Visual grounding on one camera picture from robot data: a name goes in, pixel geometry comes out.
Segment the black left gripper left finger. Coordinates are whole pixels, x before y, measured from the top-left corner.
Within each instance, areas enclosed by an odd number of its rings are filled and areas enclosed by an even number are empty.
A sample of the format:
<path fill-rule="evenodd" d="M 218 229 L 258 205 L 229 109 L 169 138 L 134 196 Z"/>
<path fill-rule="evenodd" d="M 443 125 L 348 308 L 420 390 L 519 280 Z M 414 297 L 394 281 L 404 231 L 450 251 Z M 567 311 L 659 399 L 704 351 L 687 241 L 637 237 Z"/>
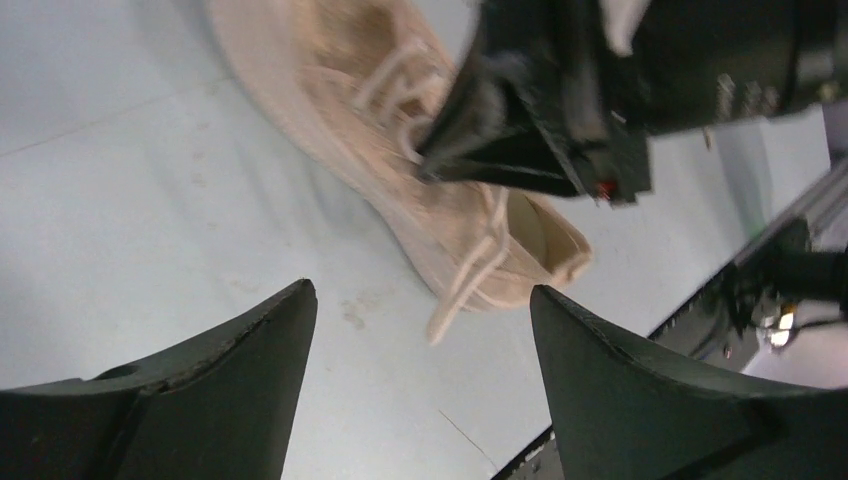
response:
<path fill-rule="evenodd" d="M 1 394 L 5 479 L 277 479 L 313 339 L 314 285 L 89 379 Z"/>

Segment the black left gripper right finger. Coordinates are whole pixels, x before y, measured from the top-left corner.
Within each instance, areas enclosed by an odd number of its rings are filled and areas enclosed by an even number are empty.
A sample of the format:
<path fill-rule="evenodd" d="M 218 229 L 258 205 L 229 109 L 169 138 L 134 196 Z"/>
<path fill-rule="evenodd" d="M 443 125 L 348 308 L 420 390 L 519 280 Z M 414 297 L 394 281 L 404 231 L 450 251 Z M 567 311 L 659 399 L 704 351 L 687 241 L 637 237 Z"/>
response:
<path fill-rule="evenodd" d="M 548 287 L 533 335 L 569 479 L 843 479 L 847 393 L 694 360 Z"/>

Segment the beige sneaker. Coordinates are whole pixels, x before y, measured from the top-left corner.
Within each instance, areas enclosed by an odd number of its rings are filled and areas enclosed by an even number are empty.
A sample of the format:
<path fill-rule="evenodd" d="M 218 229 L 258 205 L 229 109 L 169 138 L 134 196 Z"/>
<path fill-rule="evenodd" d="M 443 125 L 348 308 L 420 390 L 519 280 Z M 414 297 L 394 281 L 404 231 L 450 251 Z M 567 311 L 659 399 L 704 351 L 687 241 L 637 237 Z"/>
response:
<path fill-rule="evenodd" d="M 250 97 L 377 210 L 436 295 L 431 344 L 460 311 L 515 309 L 589 265 L 587 239 L 543 196 L 417 178 L 413 146 L 454 64 L 413 3 L 216 0 L 206 11 Z"/>

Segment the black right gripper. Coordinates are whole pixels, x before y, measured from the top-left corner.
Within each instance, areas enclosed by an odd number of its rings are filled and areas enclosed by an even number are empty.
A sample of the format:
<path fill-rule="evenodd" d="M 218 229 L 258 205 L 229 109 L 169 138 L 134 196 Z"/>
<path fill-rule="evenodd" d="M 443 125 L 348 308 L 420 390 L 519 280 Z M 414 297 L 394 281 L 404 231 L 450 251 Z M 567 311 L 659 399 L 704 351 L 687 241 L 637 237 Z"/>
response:
<path fill-rule="evenodd" d="M 847 96 L 843 1 L 485 1 L 415 152 L 429 184 L 631 203 L 651 138 Z"/>

